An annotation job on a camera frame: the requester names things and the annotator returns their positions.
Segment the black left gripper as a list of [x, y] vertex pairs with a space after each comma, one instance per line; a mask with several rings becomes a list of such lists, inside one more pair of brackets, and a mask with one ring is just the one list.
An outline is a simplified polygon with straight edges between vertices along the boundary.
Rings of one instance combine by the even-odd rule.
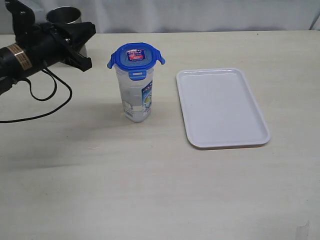
[[37, 73], [61, 62], [86, 72], [92, 68], [92, 60], [83, 46], [95, 34], [96, 26], [91, 22], [24, 24], [23, 50], [27, 58], [23, 71]]

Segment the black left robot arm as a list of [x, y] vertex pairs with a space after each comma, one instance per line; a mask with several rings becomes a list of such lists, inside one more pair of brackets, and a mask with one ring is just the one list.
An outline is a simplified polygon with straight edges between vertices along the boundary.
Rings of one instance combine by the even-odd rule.
[[92, 61], [80, 50], [95, 34], [91, 22], [46, 22], [23, 30], [15, 36], [15, 43], [0, 50], [0, 92], [56, 63], [89, 70]]

